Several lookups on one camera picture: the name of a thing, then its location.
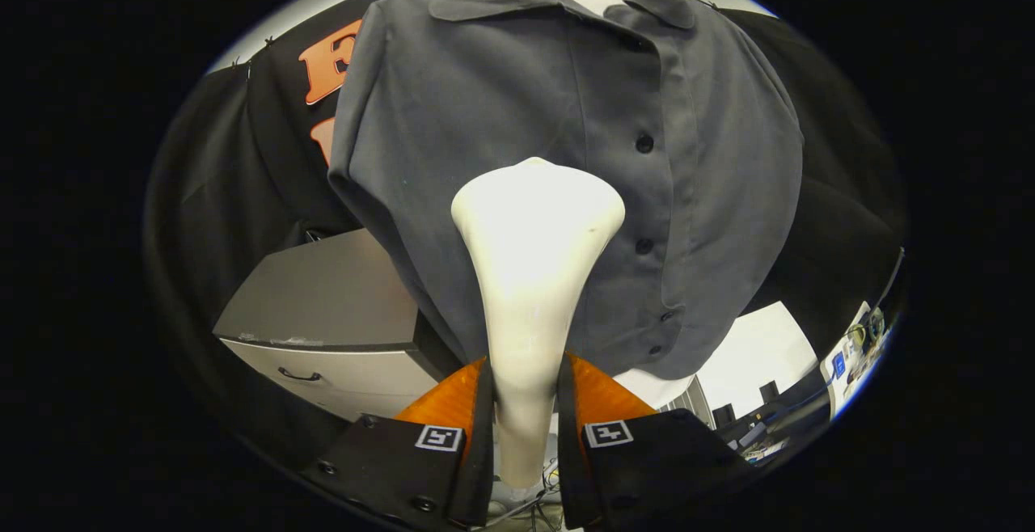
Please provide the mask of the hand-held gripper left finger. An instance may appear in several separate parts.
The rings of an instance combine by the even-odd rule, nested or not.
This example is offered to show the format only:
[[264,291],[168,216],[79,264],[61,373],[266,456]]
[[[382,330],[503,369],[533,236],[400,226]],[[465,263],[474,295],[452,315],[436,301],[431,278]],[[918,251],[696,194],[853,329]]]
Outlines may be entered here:
[[494,376],[480,358],[393,417],[363,414],[303,477],[380,529],[487,525],[494,484]]

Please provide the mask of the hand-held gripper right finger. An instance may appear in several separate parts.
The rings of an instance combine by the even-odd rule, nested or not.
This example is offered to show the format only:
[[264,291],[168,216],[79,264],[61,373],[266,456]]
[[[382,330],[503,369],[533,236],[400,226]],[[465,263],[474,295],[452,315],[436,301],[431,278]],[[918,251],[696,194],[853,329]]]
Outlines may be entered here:
[[556,383],[560,491],[585,531],[666,531],[750,487],[757,469],[691,411],[659,412],[565,353]]

